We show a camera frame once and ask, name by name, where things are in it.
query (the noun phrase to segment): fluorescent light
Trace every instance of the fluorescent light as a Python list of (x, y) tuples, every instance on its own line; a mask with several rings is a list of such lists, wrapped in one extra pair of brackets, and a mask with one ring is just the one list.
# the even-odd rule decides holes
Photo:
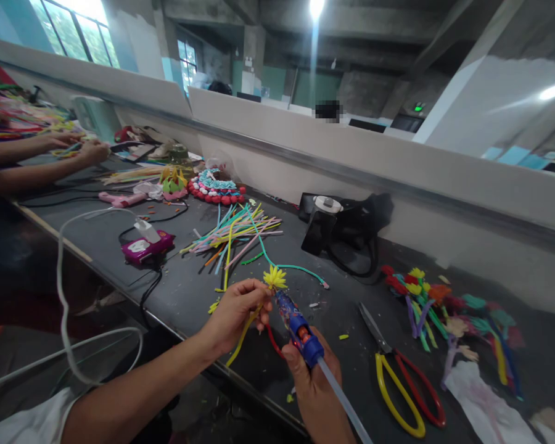
[(551, 100), (555, 98), (555, 86), (545, 89), (538, 95), (541, 100)]
[(313, 18), (313, 21), (319, 20), (323, 6), (325, 6), (325, 0), (310, 0), (310, 16)]

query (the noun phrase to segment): blue glue gun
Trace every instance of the blue glue gun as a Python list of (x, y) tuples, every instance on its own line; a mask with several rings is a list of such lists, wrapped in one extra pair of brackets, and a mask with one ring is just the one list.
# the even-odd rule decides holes
[(290, 332), (290, 337), (307, 365), (312, 368), (317, 360), (325, 355), (325, 349), (319, 342), (317, 336), (313, 334), (308, 322), (292, 299), (282, 290), (276, 293), (276, 303), (279, 307), (279, 314)]

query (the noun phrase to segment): white shirt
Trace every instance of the white shirt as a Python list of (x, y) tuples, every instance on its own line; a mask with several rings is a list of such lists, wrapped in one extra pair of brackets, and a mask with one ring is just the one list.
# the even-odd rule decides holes
[(76, 399), (65, 388), (43, 404), (8, 417), (0, 422), (0, 444), (59, 444)]

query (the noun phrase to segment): scissor blade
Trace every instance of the scissor blade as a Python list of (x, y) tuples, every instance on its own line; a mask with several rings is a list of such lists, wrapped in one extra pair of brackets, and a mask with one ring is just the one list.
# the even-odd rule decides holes
[(374, 339), (376, 339), (376, 342), (378, 342), (378, 345), (380, 345), (382, 351), (384, 353), (390, 353), (392, 351), (390, 345), (387, 344), (387, 342), (384, 340), (382, 333), (380, 333), (378, 325), (376, 325), (376, 322), (374, 322), (374, 318), (366, 308), (366, 305), (361, 302), (360, 313), (362, 314), (362, 318), (364, 318), (364, 322), (366, 323), (368, 330), (370, 330), (370, 333), (372, 333), (372, 336), (374, 336)]

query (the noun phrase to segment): yellow pipe cleaner flower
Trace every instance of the yellow pipe cleaner flower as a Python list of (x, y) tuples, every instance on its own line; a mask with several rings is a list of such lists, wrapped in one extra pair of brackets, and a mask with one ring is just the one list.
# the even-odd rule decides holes
[(284, 285), (286, 283), (286, 280), (284, 279), (285, 276), (285, 272), (281, 271), (278, 267), (274, 267), (273, 265), (269, 266), (269, 273), (266, 271), (263, 272), (263, 280), (267, 285), (269, 285), (270, 290), (274, 287), (287, 288), (287, 286)]
[(421, 294), (421, 286), (417, 286), (415, 284), (405, 284), (405, 287), (415, 296), (419, 296)]
[(411, 270), (409, 275), (413, 276), (414, 278), (423, 279), (426, 276), (426, 272), (421, 271), (419, 268), (414, 268)]

